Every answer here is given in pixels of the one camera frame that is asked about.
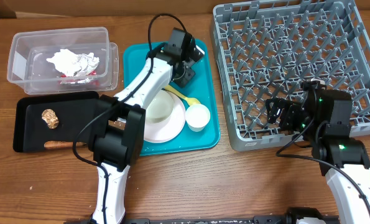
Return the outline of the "white bowl with brown food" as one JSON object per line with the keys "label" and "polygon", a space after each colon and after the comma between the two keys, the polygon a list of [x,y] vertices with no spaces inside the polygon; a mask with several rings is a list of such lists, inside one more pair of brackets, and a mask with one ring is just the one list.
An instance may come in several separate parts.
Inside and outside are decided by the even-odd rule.
{"label": "white bowl with brown food", "polygon": [[173,110],[173,98],[160,90],[146,109],[146,122],[159,123],[166,120]]}

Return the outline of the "red snack wrapper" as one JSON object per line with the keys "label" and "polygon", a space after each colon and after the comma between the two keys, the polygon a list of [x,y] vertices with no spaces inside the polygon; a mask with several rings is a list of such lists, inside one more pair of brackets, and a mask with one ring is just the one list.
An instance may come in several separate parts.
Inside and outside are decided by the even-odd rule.
{"label": "red snack wrapper", "polygon": [[95,75],[96,75],[96,72],[93,71],[87,74],[85,79],[60,80],[59,84],[61,85],[82,85],[82,84],[94,83],[94,82],[97,82],[97,80],[93,78],[93,76]]}

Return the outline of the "white napkin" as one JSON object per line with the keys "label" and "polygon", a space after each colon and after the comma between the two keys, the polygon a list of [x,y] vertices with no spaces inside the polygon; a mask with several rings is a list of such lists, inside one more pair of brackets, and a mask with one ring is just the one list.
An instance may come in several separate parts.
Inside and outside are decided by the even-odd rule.
{"label": "white napkin", "polygon": [[55,69],[66,77],[86,76],[95,71],[100,63],[99,57],[95,57],[93,52],[75,54],[68,49],[61,49],[46,61],[54,64]]}

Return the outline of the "brown food chunk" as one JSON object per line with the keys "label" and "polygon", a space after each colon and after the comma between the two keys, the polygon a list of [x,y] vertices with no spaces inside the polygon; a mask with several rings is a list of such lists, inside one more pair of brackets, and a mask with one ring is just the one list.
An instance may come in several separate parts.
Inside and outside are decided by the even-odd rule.
{"label": "brown food chunk", "polygon": [[45,121],[49,129],[55,129],[59,125],[59,119],[52,109],[44,110],[42,112],[42,119]]}

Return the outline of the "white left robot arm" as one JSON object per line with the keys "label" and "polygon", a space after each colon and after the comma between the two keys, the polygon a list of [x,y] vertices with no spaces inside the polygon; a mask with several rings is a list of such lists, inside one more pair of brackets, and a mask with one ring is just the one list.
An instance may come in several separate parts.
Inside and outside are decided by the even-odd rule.
{"label": "white left robot arm", "polygon": [[185,29],[174,28],[168,42],[150,48],[146,63],[136,78],[111,98],[111,106],[92,120],[98,129],[122,118],[126,127],[107,126],[90,139],[98,169],[98,199],[90,223],[121,223],[125,216],[124,192],[129,168],[143,145],[146,108],[170,83],[183,88],[194,77],[192,65],[204,57],[195,38]]}

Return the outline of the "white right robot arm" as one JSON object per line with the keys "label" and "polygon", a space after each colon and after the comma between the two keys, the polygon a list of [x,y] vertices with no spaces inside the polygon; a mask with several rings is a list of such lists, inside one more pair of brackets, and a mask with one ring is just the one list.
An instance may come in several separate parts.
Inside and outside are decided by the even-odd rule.
{"label": "white right robot arm", "polygon": [[308,141],[312,155],[308,160],[320,166],[336,202],[338,223],[370,223],[370,159],[365,145],[350,136],[351,95],[332,90],[318,79],[301,84],[303,102],[273,97],[266,100],[267,120],[294,137],[276,152],[289,158],[284,150],[298,138]]}

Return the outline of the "teal plastic tray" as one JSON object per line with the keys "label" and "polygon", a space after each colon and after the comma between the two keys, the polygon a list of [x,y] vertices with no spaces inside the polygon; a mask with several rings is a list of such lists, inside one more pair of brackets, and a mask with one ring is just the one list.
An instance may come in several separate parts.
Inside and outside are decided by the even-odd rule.
{"label": "teal plastic tray", "polygon": [[[195,76],[185,88],[180,88],[174,83],[171,85],[185,96],[197,98],[200,103],[205,105],[211,114],[210,121],[200,132],[193,132],[188,125],[185,125],[179,135],[168,142],[151,143],[146,141],[143,144],[141,156],[210,149],[216,146],[220,140],[220,123],[208,51],[205,43],[201,40],[197,39],[196,44],[205,52],[205,56],[192,66],[192,69],[195,71]],[[128,86],[142,70],[148,51],[149,46],[147,44],[132,45],[124,51],[124,86]]]}

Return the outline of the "yellow plastic spoon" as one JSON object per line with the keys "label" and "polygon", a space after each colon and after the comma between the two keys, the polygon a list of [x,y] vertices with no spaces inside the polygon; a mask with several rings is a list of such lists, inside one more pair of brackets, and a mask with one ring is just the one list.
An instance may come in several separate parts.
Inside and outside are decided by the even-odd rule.
{"label": "yellow plastic spoon", "polygon": [[178,96],[182,100],[185,100],[189,106],[200,105],[201,104],[198,99],[187,97],[187,96],[183,95],[182,93],[180,93],[178,90],[176,90],[174,87],[172,87],[170,85],[165,86],[164,90],[167,90],[167,91],[173,93],[174,95]]}

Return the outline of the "grey dish rack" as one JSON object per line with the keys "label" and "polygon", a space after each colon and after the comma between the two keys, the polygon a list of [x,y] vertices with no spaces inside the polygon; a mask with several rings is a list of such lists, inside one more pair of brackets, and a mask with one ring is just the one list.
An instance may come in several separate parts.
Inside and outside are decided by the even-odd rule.
{"label": "grey dish rack", "polygon": [[318,78],[353,100],[351,135],[370,135],[370,40],[354,1],[248,1],[213,8],[211,38],[235,151],[283,146],[272,97],[302,101]]}

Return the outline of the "white mint cup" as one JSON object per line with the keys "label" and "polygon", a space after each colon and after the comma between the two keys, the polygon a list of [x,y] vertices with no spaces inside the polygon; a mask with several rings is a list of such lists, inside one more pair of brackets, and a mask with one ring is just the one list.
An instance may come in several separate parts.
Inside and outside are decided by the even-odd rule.
{"label": "white mint cup", "polygon": [[193,132],[202,131],[209,123],[210,118],[210,111],[203,104],[191,105],[185,112],[185,120]]}

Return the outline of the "large white plate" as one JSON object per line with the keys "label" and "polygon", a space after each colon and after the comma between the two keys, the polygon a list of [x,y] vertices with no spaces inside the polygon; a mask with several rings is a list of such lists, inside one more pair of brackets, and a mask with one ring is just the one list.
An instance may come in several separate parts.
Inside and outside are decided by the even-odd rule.
{"label": "large white plate", "polygon": [[179,97],[167,91],[160,91],[170,95],[173,101],[171,114],[159,123],[145,124],[144,140],[152,143],[163,143],[172,140],[180,134],[185,125],[185,107]]}

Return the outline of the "black tray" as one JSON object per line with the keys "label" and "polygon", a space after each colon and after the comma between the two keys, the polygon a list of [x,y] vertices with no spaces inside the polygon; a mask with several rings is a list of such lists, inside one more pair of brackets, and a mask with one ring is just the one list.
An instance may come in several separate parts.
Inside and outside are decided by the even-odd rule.
{"label": "black tray", "polygon": [[[13,150],[44,151],[49,141],[72,142],[92,119],[112,105],[95,91],[31,96],[17,102]],[[50,109],[58,118],[58,126],[50,129],[42,113]]]}

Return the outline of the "clear plastic bin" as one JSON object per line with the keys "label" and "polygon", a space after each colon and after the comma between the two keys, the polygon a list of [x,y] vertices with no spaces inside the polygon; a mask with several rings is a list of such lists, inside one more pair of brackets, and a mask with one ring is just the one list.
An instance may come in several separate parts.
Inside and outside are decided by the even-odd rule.
{"label": "clear plastic bin", "polygon": [[[94,53],[100,63],[93,76],[97,82],[61,85],[60,80],[85,79],[66,77],[46,61],[61,49],[75,54]],[[110,91],[118,85],[118,46],[109,41],[104,27],[41,30],[17,33],[12,40],[7,65],[7,80],[28,95],[45,95],[78,91]]]}

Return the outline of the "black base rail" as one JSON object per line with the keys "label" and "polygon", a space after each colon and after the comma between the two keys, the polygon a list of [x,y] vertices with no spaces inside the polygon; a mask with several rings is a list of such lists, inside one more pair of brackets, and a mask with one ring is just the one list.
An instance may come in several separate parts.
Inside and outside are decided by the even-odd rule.
{"label": "black base rail", "polygon": [[148,218],[130,219],[124,217],[124,224],[296,224],[326,223],[340,224],[339,216],[322,215],[316,208],[289,207],[282,215],[256,215],[252,218],[207,218],[150,220]]}

